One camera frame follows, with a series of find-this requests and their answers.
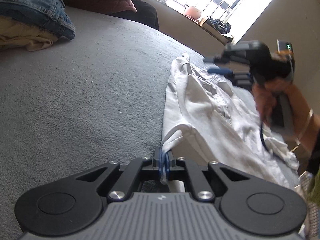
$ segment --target blue jeans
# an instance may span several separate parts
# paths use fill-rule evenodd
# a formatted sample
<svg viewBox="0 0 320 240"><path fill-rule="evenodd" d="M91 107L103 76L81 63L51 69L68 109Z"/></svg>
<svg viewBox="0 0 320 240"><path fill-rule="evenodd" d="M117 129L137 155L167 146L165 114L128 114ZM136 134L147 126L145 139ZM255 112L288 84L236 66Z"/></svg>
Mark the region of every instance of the blue jeans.
<svg viewBox="0 0 320 240"><path fill-rule="evenodd" d="M64 11L62 0L0 0L0 15L49 30L69 40L75 37L76 27Z"/></svg>

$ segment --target ribbed plastic surface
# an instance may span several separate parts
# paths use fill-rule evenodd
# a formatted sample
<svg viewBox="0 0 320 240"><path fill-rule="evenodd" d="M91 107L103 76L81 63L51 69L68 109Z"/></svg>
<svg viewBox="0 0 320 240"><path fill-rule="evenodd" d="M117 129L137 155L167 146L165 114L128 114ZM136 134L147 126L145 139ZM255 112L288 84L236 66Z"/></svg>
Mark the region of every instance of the ribbed plastic surface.
<svg viewBox="0 0 320 240"><path fill-rule="evenodd" d="M21 240L54 239L26 233ZM112 203L103 216L76 234L59 240L298 240L298 235L250 236L231 227L208 203L188 193L134 193L126 202Z"/></svg>

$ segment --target black circular joint cover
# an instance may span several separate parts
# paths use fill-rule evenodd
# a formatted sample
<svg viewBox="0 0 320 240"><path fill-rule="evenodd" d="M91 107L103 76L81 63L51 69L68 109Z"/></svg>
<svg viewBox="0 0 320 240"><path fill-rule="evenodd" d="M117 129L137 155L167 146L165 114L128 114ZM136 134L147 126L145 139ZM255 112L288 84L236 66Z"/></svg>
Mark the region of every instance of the black circular joint cover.
<svg viewBox="0 0 320 240"><path fill-rule="evenodd" d="M260 236L298 231L307 208L294 191L264 181L237 181L221 199L220 211L237 228Z"/></svg>
<svg viewBox="0 0 320 240"><path fill-rule="evenodd" d="M24 193L15 205L22 231L39 236L65 236L92 224L101 214L95 187L80 180L56 181Z"/></svg>

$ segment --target black sleeve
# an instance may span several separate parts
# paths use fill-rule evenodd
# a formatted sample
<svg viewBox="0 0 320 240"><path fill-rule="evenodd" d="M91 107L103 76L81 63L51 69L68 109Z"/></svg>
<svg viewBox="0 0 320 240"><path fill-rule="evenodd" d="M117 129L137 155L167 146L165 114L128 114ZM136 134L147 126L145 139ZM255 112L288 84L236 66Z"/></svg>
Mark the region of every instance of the black sleeve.
<svg viewBox="0 0 320 240"><path fill-rule="evenodd" d="M319 166L320 166L320 131L317 136L316 145L313 148L310 160L308 162L307 171L312 173L313 175L316 175L318 173Z"/></svg>

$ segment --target white fabric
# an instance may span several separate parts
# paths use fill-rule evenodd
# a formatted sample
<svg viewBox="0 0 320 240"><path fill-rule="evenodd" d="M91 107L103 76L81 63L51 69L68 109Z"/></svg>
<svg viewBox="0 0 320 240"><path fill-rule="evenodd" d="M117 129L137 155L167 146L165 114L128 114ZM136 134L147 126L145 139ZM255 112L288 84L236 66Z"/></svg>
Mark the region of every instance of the white fabric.
<svg viewBox="0 0 320 240"><path fill-rule="evenodd" d="M260 119L219 75L191 65L183 54L172 62L162 131L162 151L195 160L218 161L259 178L289 187L273 153L260 140ZM264 130L265 142L289 167L298 162L287 145Z"/></svg>

